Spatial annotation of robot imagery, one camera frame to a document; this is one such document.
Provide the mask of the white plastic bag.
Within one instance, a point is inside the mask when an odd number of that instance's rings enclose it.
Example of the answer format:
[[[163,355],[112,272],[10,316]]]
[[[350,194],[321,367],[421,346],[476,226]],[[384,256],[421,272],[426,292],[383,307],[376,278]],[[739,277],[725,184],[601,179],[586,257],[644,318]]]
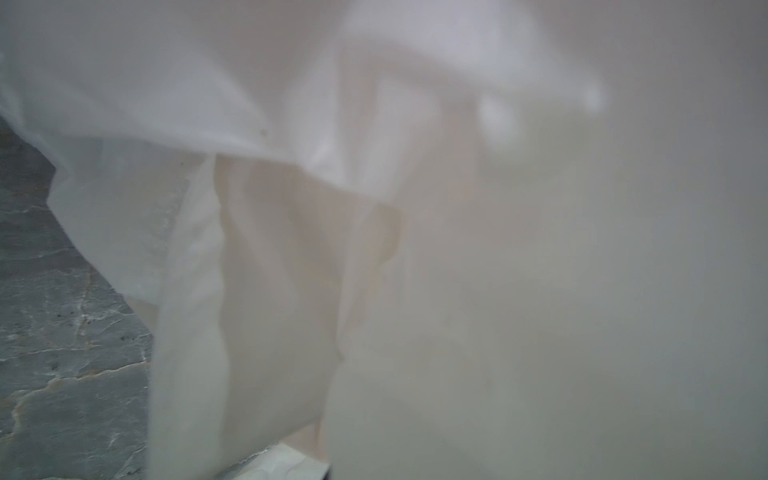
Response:
[[[147,475],[767,475],[763,1],[5,1]]]

